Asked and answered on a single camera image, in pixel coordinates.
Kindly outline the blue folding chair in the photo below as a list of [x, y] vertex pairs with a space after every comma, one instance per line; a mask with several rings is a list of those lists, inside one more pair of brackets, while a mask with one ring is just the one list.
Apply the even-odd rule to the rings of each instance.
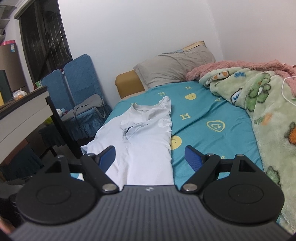
[[104, 100], [107, 112], [105, 118], [100, 117], [94, 109], [90, 109], [76, 118], [62, 121], [70, 136], [76, 141], [94, 137], [111, 113], [100, 88], [92, 59], [87, 54], [67, 63], [63, 71], [53, 71], [44, 77], [41, 83], [47, 87], [55, 108], [65, 110], [66, 113], [93, 94], [98, 94]]

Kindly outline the white t-shirt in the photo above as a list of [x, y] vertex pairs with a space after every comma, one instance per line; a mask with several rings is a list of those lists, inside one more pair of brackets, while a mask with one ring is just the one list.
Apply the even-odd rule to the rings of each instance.
[[173, 185], [171, 165], [171, 100], [156, 105], [133, 104], [101, 127], [94, 140], [81, 147], [83, 154], [99, 154], [114, 146], [115, 160], [107, 176], [125, 185]]

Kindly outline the grey cloth on chair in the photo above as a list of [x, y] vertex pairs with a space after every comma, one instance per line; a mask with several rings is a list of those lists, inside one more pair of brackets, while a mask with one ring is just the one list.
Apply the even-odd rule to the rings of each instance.
[[85, 99], [81, 104], [78, 104], [73, 109], [68, 111], [64, 116], [62, 116], [61, 120], [69, 121], [90, 109], [94, 109], [102, 118], [107, 116], [106, 108], [104, 107], [104, 100], [98, 94], [93, 94]]

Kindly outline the teal patterned bed sheet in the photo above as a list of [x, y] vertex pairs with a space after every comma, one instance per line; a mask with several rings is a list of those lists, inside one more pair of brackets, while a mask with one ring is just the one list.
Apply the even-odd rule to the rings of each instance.
[[131, 105], [156, 105], [165, 96], [171, 100], [171, 165], [174, 184], [181, 187], [194, 173], [185, 160], [185, 147], [232, 157], [245, 151], [262, 167], [251, 121], [247, 113], [214, 96], [197, 82], [171, 83], [122, 100], [108, 117], [122, 115]]

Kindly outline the dark barred window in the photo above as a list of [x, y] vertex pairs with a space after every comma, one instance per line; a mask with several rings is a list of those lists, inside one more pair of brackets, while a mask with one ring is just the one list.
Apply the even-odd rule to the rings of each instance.
[[24, 1], [15, 19], [20, 25], [29, 74], [36, 83], [72, 60], [57, 0]]

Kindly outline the green cartoon fleece blanket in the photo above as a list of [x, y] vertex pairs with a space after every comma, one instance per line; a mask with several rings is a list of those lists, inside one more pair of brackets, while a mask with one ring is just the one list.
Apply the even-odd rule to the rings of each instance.
[[280, 224], [295, 232], [295, 98], [273, 71], [228, 68], [198, 81], [249, 115], [264, 172], [283, 191]]

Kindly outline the grey pillow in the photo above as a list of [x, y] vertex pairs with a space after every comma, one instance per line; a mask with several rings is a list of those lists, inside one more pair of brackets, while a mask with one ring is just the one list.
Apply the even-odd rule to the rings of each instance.
[[201, 65], [215, 62], [204, 45], [189, 50], [159, 54], [134, 66], [145, 90], [168, 83], [184, 82], [186, 74]]

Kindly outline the pink fluffy blanket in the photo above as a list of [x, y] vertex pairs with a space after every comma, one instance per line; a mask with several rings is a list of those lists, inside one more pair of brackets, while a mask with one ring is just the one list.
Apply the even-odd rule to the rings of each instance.
[[194, 68], [186, 74], [186, 81], [193, 81], [202, 78], [208, 72], [213, 70], [228, 69], [228, 68], [248, 68], [256, 71], [273, 71], [276, 75], [281, 76], [283, 79], [282, 84], [287, 83], [290, 87], [293, 97], [295, 98], [295, 66], [280, 63], [278, 60], [270, 62], [246, 62], [246, 61], [219, 61], [215, 63], [208, 63]]

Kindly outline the yellow headboard cushion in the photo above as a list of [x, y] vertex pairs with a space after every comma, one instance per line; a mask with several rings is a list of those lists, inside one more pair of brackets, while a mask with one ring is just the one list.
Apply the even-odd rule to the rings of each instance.
[[121, 99], [145, 91], [144, 86], [134, 70], [118, 75], [115, 79], [115, 85]]

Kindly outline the white desk with drawer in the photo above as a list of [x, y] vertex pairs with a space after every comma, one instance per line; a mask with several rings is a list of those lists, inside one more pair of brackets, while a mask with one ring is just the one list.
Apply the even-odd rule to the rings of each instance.
[[72, 154], [79, 159], [82, 156], [80, 146], [71, 138], [47, 87], [43, 86], [1, 107], [1, 162], [49, 117]]

